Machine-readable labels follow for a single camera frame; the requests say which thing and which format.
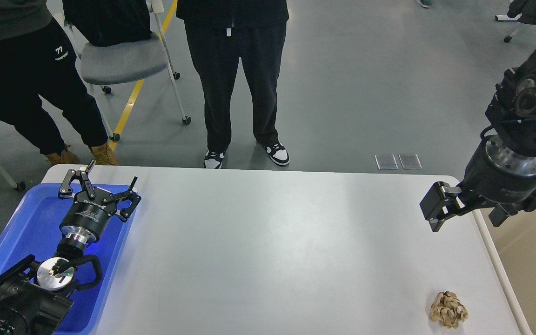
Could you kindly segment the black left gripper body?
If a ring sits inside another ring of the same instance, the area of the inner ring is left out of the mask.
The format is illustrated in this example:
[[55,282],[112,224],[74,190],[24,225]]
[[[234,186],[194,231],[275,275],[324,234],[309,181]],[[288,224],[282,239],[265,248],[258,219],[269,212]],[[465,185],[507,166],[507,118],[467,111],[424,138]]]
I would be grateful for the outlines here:
[[86,191],[76,195],[77,199],[60,223],[62,237],[75,239],[84,245],[98,242],[111,216],[117,212],[118,205],[130,201],[123,197],[104,204],[102,200],[113,197],[113,193],[104,188],[94,188],[94,191],[93,200],[89,199]]

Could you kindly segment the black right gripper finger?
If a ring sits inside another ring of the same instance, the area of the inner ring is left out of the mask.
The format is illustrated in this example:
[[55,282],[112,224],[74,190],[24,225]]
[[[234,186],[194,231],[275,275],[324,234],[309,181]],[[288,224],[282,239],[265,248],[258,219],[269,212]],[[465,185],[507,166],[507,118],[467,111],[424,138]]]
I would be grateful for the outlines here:
[[460,184],[453,187],[446,182],[436,181],[430,187],[420,202],[420,208],[433,232],[438,232],[446,220],[464,214],[458,199],[461,193]]

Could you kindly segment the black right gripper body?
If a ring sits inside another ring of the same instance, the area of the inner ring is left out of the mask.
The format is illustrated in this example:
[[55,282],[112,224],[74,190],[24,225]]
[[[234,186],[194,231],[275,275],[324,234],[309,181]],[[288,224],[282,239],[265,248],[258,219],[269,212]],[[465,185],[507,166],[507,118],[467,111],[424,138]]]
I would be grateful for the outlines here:
[[499,227],[519,211],[536,209],[536,157],[510,150],[500,136],[485,136],[457,185],[465,209],[493,208],[489,220]]

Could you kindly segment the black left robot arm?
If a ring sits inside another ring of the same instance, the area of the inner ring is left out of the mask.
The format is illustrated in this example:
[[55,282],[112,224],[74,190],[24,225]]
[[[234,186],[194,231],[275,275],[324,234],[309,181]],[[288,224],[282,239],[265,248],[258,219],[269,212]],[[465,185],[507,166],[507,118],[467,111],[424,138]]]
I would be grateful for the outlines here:
[[86,335],[98,322],[133,212],[135,181],[87,167],[26,193],[0,236],[0,335]]

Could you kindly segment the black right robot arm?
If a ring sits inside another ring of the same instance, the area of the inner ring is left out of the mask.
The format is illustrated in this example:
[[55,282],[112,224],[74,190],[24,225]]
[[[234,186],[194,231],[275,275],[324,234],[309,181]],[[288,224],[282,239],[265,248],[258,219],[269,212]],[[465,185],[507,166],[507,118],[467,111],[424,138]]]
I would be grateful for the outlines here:
[[485,116],[496,133],[481,132],[463,181],[455,187],[435,182],[420,202],[434,232],[478,208],[492,208],[494,227],[521,210],[536,210],[536,49],[505,71]]

